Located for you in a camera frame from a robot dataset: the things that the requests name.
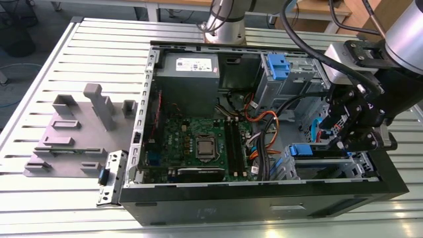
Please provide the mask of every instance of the metal bracket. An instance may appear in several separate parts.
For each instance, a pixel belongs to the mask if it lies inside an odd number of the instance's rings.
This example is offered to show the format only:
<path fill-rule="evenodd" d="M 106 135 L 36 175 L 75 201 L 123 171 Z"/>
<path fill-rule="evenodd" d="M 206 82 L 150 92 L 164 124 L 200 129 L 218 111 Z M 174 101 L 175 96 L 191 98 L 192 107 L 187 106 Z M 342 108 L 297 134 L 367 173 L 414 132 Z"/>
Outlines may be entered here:
<path fill-rule="evenodd" d="M 124 150 L 108 154 L 106 168 L 102 170 L 98 207 L 119 207 L 120 190 L 124 182 L 128 152 Z"/>

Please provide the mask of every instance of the sticker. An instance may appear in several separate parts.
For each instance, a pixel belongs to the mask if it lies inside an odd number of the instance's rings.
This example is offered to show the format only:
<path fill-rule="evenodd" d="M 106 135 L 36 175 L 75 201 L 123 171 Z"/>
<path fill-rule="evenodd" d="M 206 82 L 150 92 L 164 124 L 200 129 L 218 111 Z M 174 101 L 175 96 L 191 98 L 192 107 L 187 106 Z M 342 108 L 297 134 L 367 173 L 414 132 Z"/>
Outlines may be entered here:
<path fill-rule="evenodd" d="M 251 101 L 250 105 L 254 107 L 254 108 L 258 108 L 259 104 L 256 104 L 254 101 Z"/>
<path fill-rule="evenodd" d="M 212 61 L 211 59 L 178 58 L 176 71 L 211 72 L 212 71 L 211 61 Z"/>
<path fill-rule="evenodd" d="M 251 167 L 251 173 L 258 175 L 259 174 L 259 167 L 252 166 Z"/>

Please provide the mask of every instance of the cpu socket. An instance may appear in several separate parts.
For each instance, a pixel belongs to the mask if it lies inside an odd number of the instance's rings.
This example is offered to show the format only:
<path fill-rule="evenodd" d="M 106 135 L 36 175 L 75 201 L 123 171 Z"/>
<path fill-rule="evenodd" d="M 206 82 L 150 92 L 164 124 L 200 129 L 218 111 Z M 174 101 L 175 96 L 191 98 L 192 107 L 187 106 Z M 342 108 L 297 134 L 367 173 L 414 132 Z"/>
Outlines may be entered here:
<path fill-rule="evenodd" d="M 204 163 L 216 158 L 216 144 L 214 135 L 196 136 L 196 158 Z"/>

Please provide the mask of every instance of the chip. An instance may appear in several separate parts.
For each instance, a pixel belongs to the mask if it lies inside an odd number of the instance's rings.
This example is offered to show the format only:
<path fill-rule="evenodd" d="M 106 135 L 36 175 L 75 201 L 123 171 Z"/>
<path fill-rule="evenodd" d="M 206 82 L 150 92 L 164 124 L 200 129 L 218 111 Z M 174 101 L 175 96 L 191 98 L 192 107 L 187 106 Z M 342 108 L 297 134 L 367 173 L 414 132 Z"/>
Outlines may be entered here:
<path fill-rule="evenodd" d="M 212 155 L 214 144 L 212 141 L 199 141 L 199 155 Z"/>

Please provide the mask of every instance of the red wire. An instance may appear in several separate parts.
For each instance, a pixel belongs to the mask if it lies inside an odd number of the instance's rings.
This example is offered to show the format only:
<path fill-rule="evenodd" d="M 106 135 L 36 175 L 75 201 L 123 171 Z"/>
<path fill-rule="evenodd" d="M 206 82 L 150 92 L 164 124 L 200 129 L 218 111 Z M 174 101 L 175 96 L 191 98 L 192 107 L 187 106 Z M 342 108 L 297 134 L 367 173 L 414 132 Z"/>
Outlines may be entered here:
<path fill-rule="evenodd" d="M 155 116 L 155 119 L 154 119 L 154 126 L 152 126 L 152 131 L 151 131 L 150 139 L 152 138 L 154 131 L 155 131 L 155 129 L 156 129 L 156 123 L 158 123 L 159 114 L 160 114 L 160 106 L 162 106 L 162 91 L 159 92 L 159 108 L 158 108 L 156 116 Z"/>
<path fill-rule="evenodd" d="M 317 135 L 317 142 L 321 142 L 321 136 L 322 136 L 322 131 L 318 132 L 318 135 Z"/>

